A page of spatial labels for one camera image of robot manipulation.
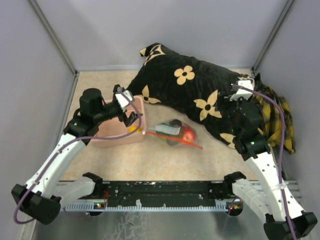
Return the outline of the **clear zip bag red zipper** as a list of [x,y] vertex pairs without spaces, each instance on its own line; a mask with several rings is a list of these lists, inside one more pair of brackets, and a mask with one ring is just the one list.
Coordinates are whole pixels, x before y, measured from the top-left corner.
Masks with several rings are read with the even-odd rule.
[[196,140],[193,142],[183,140],[183,130],[181,127],[170,127],[166,125],[166,122],[161,122],[159,124],[153,125],[145,130],[142,130],[144,135],[151,135],[157,137],[158,139],[162,140],[168,146],[175,147],[175,146],[186,146],[186,147],[194,147],[197,149],[202,150],[203,147],[199,143],[198,135],[196,130],[191,127],[189,124],[182,122],[182,126],[191,127],[196,133]]

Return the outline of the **red yellow toy apple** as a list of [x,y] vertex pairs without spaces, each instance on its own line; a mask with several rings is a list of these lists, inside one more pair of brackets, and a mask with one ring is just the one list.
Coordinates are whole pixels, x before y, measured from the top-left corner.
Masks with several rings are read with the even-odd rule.
[[194,142],[196,140],[196,132],[190,126],[182,126],[182,139],[187,142]]

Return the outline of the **dark purple toy fruit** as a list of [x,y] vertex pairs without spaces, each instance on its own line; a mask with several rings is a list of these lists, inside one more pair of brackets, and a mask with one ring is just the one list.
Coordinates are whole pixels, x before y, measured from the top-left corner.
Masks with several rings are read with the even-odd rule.
[[183,125],[179,119],[171,119],[167,121],[165,124],[173,128],[180,128]]

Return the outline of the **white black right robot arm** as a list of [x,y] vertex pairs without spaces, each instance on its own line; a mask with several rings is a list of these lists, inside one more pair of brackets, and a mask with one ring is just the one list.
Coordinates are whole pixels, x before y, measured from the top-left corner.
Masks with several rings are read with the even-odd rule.
[[258,216],[270,240],[298,240],[306,237],[318,220],[306,212],[291,193],[274,161],[271,148],[259,132],[259,108],[249,101],[250,93],[218,94],[216,109],[231,122],[232,142],[244,162],[255,172],[258,191],[241,172],[224,178],[223,192],[239,197]]

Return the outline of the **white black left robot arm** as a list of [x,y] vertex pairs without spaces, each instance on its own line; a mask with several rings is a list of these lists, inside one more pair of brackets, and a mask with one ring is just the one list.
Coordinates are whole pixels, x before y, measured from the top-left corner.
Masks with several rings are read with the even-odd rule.
[[18,212],[22,212],[31,221],[48,225],[68,204],[86,196],[101,197],[104,192],[103,179],[93,173],[87,172],[80,179],[62,186],[58,186],[58,182],[88,143],[98,139],[96,133],[103,122],[118,118],[129,127],[136,120],[141,120],[141,116],[134,105],[132,93],[118,84],[109,103],[105,102],[99,89],[84,90],[79,98],[79,108],[47,160],[24,185],[16,184],[12,188],[11,194],[16,202],[14,222],[23,224],[18,220]]

